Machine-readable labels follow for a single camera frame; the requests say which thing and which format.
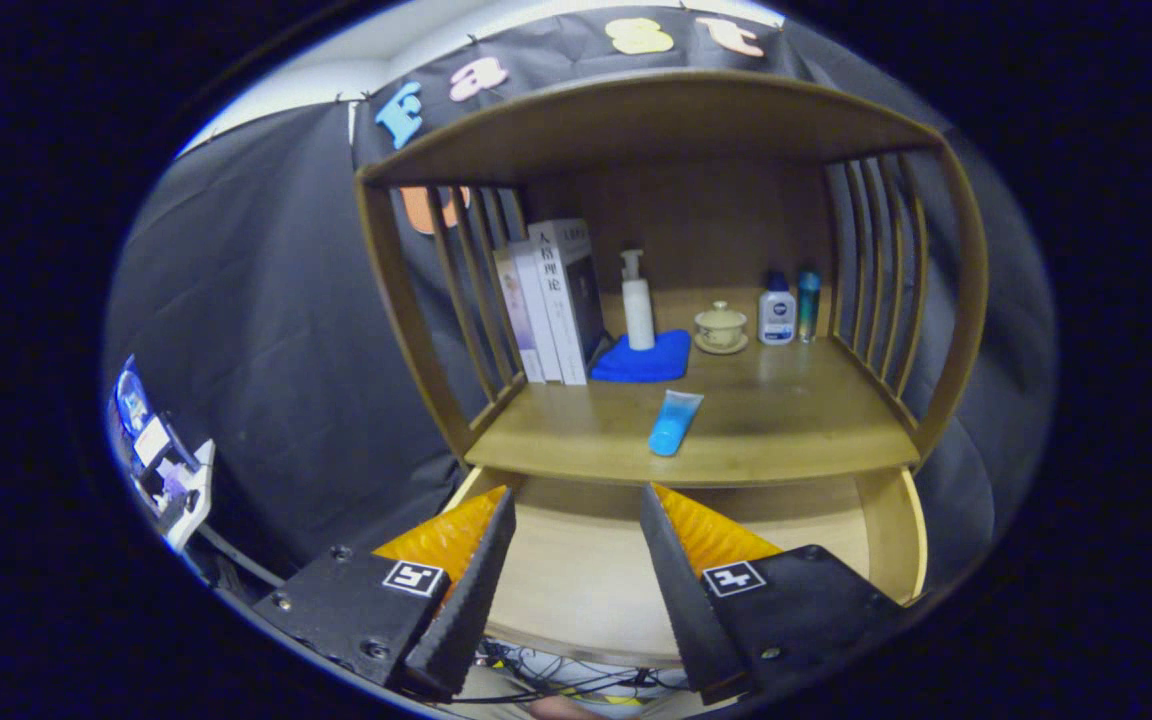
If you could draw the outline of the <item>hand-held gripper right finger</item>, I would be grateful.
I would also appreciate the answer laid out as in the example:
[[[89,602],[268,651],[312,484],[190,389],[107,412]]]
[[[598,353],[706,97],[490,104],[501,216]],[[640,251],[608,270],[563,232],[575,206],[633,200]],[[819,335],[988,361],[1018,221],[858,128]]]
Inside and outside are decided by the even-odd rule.
[[[782,550],[657,483],[641,492],[641,529],[687,685],[705,705],[799,691],[905,614],[820,544]]]

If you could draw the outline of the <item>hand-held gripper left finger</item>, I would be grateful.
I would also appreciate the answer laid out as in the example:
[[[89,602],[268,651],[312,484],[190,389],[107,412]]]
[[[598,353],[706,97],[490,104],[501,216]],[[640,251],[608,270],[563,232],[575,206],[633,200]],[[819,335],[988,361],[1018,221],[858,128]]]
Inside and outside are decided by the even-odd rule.
[[[465,685],[515,529],[511,488],[490,488],[378,547],[338,544],[253,611],[361,679],[448,703]]]

